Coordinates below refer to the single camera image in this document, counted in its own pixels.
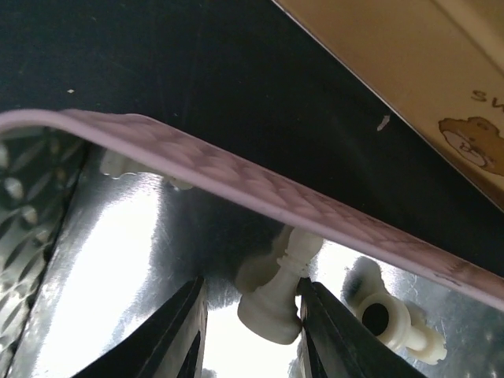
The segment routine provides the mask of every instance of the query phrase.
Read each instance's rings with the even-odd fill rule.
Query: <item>bear face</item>
[[[504,176],[504,139],[491,122],[482,117],[445,118],[439,122],[439,130],[463,158],[487,172]]]

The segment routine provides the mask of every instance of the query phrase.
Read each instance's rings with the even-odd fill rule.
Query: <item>pink rubber mat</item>
[[[149,117],[74,109],[0,114],[0,132],[30,126],[78,135],[277,221],[504,310],[502,277]]]

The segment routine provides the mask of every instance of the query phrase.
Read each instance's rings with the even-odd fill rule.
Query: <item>cardboard box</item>
[[[504,209],[504,2],[276,2]]]

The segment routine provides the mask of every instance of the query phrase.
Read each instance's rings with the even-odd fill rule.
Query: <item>chess piece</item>
[[[239,267],[235,278],[236,289],[243,295],[251,293],[268,283],[276,275],[280,266],[276,262],[285,255],[292,232],[291,226],[284,226],[272,241],[268,253],[256,253],[247,258]]]
[[[285,255],[277,260],[280,269],[276,275],[240,300],[238,317],[252,332],[283,345],[296,340],[301,332],[296,288],[301,277],[308,276],[308,264],[323,242],[300,228],[292,231]]]

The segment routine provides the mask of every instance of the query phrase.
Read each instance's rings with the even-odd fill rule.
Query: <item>reflective metal surface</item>
[[[232,281],[244,258],[267,254],[282,224],[151,174],[113,180],[96,150],[83,172],[10,377],[69,377],[130,335],[189,279],[207,280],[204,377],[297,377],[298,341],[280,346],[246,329]],[[361,255],[326,242],[312,278],[351,298]],[[415,303],[447,339],[429,377],[498,377],[504,316],[444,287],[379,263],[387,289]]]
[[[201,376],[206,285],[186,282],[124,341],[73,378],[194,378]]]
[[[101,158],[95,150],[81,175],[9,377],[79,372],[198,274],[209,278],[210,308],[230,305],[241,257],[281,229],[159,176],[103,176]]]
[[[0,376],[28,319],[85,144],[37,127],[0,140]]]
[[[308,377],[426,378],[363,328],[322,283],[302,280],[298,291],[302,295],[302,363]]]

